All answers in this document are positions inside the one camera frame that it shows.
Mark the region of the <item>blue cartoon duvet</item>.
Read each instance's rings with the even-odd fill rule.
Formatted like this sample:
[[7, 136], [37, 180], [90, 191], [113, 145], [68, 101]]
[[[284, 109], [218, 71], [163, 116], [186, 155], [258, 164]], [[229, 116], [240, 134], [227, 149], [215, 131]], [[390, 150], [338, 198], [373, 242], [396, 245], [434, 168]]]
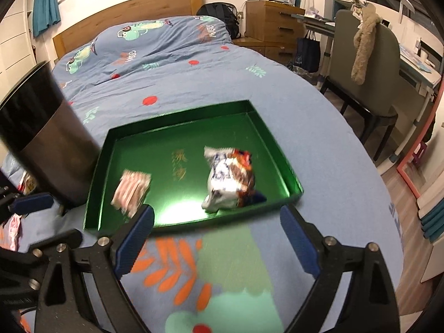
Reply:
[[[403, 270], [402, 232], [388, 190], [338, 110], [301, 77], [234, 45], [222, 22], [171, 17], [137, 38], [114, 26], [67, 53], [54, 77], [97, 143], [119, 125], [179, 110], [248, 100], [299, 183], [288, 185], [244, 115], [200, 120], [116, 141], [94, 208], [56, 208], [22, 221], [20, 251], [68, 229], [84, 243], [123, 221], [111, 199], [124, 170], [146, 171], [158, 226], [203, 218], [210, 167], [205, 147], [247, 150], [257, 189], [269, 201], [300, 194], [297, 209], [323, 234], [362, 247], [376, 242], [393, 284]], [[278, 211], [234, 224], [148, 239], [123, 286], [153, 332], [283, 332], [314, 279], [302, 269]]]

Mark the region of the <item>pink striped candy packet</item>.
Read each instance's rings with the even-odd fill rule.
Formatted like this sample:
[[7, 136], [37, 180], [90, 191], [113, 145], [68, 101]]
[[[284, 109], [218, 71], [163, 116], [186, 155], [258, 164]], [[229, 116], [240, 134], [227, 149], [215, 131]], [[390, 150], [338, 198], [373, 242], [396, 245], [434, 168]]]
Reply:
[[151, 182], [151, 174], [125, 169], [113, 194], [111, 205], [132, 218], [141, 206]]

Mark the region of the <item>white blue snack bag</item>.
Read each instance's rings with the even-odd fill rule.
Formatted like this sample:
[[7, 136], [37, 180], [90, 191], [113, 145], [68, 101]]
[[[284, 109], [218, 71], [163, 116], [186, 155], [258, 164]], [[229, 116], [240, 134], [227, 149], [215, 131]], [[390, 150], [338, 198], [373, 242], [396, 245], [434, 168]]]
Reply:
[[202, 203], [207, 213], [244, 208], [267, 201], [265, 195], [256, 190], [250, 152], [233, 147], [205, 146], [204, 157], [210, 167], [208, 194]]

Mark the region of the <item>beige fluffy scarf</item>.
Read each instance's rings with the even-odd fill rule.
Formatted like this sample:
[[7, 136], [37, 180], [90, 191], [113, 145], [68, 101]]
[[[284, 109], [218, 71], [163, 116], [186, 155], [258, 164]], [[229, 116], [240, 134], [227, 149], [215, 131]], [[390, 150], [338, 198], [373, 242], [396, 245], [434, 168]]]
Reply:
[[361, 9], [361, 24], [353, 40], [356, 56], [351, 69], [351, 79], [357, 85], [365, 82], [367, 66], [375, 46], [376, 27], [380, 22], [382, 20], [374, 5], [367, 4]]

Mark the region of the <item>white wardrobe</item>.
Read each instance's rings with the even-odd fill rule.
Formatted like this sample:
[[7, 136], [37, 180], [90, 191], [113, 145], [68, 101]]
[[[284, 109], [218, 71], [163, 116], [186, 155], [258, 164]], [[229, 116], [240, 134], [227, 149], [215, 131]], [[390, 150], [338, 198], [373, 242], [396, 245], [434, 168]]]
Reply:
[[28, 0], [15, 0], [1, 21], [1, 100], [36, 65], [28, 17]]

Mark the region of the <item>dark tote bag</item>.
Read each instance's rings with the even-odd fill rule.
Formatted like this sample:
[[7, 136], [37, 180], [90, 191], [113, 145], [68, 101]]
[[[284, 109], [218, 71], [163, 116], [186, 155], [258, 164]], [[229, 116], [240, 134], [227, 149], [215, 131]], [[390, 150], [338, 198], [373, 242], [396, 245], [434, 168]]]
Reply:
[[309, 73], [315, 73], [319, 69], [320, 61], [320, 42], [315, 39], [315, 33], [308, 30], [303, 38], [297, 38], [294, 64]]

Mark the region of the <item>teal curtain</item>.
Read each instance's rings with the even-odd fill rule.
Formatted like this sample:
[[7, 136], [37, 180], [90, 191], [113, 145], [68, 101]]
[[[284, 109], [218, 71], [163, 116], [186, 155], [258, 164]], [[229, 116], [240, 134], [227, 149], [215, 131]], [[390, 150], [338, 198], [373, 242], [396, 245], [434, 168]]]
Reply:
[[34, 0], [32, 34], [34, 38], [61, 21], [57, 0]]

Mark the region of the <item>wooden headboard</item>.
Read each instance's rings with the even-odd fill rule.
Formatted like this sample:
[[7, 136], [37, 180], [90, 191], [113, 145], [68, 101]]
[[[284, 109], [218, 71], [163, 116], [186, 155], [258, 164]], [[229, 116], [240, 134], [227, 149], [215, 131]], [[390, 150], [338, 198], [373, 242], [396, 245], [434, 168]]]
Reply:
[[203, 0], [128, 0], [115, 4], [55, 35], [53, 44], [56, 57], [62, 58], [109, 27], [124, 22], [192, 16], [202, 5]]

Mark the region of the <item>dark cylindrical bin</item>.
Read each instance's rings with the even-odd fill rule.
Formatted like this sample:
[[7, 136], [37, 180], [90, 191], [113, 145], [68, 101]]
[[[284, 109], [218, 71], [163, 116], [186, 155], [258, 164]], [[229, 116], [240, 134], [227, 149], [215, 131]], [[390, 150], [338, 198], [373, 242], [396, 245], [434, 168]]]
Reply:
[[28, 71], [1, 101], [1, 140], [65, 208], [86, 203], [100, 148], [47, 62]]

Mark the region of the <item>green shallow tray box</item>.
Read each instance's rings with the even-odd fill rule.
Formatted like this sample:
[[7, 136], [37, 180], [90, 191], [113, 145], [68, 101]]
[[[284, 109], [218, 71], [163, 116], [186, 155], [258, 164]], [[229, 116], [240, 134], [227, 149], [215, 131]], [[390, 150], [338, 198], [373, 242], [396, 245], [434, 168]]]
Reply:
[[[205, 146], [250, 152], [256, 190], [267, 201], [207, 213], [202, 208], [210, 172]], [[112, 234], [128, 221], [111, 205], [125, 169], [151, 174], [144, 202], [154, 210], [156, 234], [268, 213], [303, 194], [291, 164], [249, 100], [182, 110], [110, 129], [95, 167], [84, 230]]]

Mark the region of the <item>black backpack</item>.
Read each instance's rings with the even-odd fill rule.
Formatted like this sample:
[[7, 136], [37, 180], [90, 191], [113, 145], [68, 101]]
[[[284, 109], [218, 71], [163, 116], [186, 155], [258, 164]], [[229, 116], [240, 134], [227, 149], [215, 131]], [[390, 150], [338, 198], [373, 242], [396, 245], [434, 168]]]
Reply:
[[224, 22], [226, 30], [228, 31], [231, 39], [237, 39], [242, 35], [240, 33], [237, 13], [238, 11], [234, 4], [226, 2], [212, 2], [201, 6], [196, 15], [198, 17], [215, 17]]

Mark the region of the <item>wooden drawer chest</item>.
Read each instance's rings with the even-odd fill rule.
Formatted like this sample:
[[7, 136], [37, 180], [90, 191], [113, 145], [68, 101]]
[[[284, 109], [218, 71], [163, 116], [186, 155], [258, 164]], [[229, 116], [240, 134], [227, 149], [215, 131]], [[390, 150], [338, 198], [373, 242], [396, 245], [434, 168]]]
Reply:
[[305, 35], [305, 27], [296, 15], [304, 16], [300, 7], [266, 0], [246, 2], [245, 31], [233, 40], [268, 59], [287, 65], [294, 59], [297, 39]]

